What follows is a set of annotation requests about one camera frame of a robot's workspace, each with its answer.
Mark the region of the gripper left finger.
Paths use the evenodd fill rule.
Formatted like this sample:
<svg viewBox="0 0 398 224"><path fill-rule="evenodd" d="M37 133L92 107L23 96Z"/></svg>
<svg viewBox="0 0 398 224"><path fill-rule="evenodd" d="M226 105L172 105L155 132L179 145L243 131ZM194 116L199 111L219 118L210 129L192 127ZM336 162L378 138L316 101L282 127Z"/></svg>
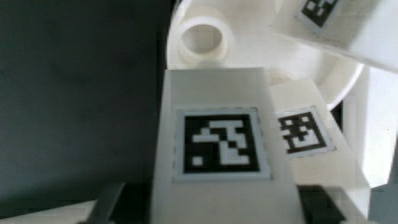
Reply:
<svg viewBox="0 0 398 224"><path fill-rule="evenodd" d="M103 188L83 224L115 224L112 216L115 213L124 186L126 184L119 182Z"/></svg>

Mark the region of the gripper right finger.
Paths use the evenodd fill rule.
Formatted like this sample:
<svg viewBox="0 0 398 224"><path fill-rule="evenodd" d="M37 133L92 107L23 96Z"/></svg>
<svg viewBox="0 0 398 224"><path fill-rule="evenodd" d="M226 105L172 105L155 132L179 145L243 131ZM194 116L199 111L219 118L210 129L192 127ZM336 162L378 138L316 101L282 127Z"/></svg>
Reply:
<svg viewBox="0 0 398 224"><path fill-rule="evenodd" d="M306 224L371 224L339 187L298 185L297 190Z"/></svg>

